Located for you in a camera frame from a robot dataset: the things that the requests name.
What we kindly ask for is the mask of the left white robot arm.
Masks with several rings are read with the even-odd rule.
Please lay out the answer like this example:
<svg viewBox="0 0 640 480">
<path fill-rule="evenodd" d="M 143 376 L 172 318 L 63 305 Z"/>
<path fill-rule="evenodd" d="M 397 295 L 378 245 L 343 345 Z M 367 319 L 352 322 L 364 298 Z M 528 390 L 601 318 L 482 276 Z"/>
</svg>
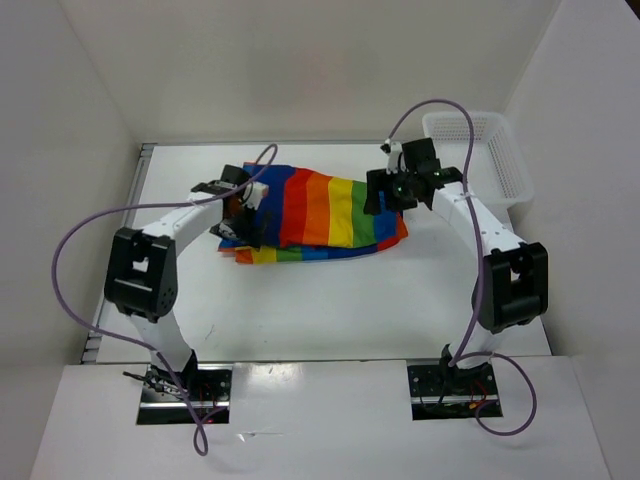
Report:
<svg viewBox="0 0 640 480">
<path fill-rule="evenodd" d="M 227 165 L 219 179 L 194 186 L 160 219 L 140 229 L 122 227 L 114 235 L 105 298 L 151 346 L 154 371 L 177 399 L 191 398 L 200 385 L 196 353 L 174 313 L 178 257 L 205 233 L 257 247 L 263 230 L 254 218 L 269 190 L 257 179 L 265 172 L 258 165 L 250 170 Z"/>
</svg>

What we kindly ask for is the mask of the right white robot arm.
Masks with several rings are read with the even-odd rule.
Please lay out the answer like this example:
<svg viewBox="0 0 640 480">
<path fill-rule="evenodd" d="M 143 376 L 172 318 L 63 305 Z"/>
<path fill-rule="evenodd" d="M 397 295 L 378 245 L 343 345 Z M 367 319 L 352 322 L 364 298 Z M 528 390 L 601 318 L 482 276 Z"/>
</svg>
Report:
<svg viewBox="0 0 640 480">
<path fill-rule="evenodd" d="M 443 167 L 431 139 L 381 146 L 387 165 L 366 174 L 364 211 L 377 216 L 425 205 L 471 250 L 477 278 L 472 316 L 463 337 L 446 345 L 440 385 L 460 393 L 474 369 L 494 356 L 507 330 L 525 326 L 548 308 L 548 252 L 506 229 L 472 190 L 467 166 Z"/>
</svg>

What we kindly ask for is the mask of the rainbow striped shorts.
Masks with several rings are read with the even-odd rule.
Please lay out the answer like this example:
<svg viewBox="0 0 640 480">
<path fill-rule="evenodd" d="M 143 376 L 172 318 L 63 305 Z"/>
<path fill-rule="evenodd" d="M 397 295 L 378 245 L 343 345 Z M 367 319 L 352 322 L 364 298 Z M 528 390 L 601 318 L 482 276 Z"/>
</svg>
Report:
<svg viewBox="0 0 640 480">
<path fill-rule="evenodd" d="M 222 240 L 218 251 L 239 264 L 325 261 L 389 249 L 408 237 L 400 213 L 364 213 L 362 181 L 290 165 L 272 165 L 259 178 L 268 186 L 253 226 L 262 234 L 252 247 Z"/>
</svg>

